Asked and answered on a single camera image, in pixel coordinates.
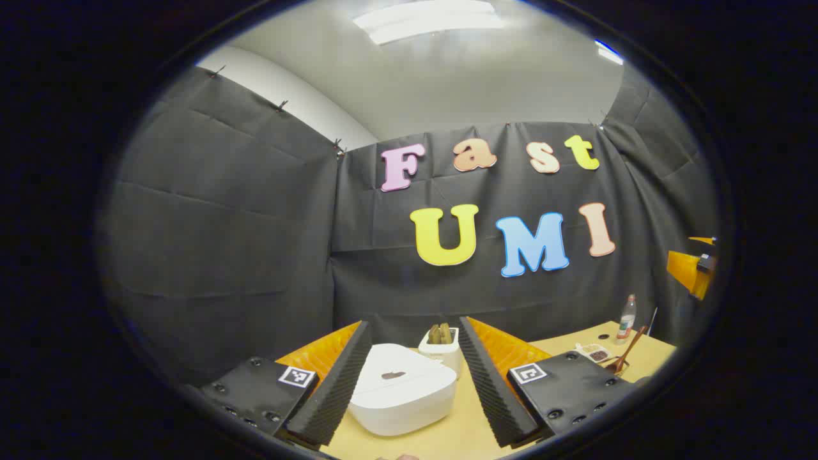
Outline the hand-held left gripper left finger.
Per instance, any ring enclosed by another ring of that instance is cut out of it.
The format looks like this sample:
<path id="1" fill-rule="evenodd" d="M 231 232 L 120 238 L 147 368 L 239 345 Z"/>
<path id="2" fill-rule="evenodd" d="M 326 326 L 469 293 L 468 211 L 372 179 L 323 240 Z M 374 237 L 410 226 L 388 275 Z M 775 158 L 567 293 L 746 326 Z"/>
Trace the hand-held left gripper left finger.
<path id="1" fill-rule="evenodd" d="M 356 321 L 278 359 L 245 359 L 201 395 L 268 436 L 319 448 L 342 421 L 371 347 L 368 322 Z"/>

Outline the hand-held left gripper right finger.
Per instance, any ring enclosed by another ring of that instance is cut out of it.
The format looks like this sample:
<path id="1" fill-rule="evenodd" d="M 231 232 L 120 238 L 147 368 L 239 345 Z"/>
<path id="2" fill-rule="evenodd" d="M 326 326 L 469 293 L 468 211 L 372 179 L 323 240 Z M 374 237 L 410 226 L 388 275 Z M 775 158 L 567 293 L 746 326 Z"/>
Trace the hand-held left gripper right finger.
<path id="1" fill-rule="evenodd" d="M 500 447 L 561 436 L 636 390 L 576 350 L 549 355 L 475 318 L 459 322 L 459 348 Z"/>

